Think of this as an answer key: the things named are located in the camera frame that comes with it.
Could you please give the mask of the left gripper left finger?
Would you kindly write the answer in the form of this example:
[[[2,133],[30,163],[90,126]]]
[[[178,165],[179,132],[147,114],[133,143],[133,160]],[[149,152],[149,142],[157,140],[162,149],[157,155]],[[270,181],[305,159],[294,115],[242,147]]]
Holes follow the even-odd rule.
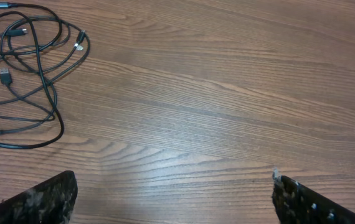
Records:
[[[0,224],[68,224],[78,194],[75,173],[66,170],[0,203]]]

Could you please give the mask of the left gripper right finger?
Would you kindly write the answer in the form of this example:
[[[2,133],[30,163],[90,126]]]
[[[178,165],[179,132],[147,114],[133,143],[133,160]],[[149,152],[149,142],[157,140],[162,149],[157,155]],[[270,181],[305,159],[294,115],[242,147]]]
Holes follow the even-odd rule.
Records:
[[[355,213],[281,175],[272,175],[272,202],[281,224],[355,224]]]

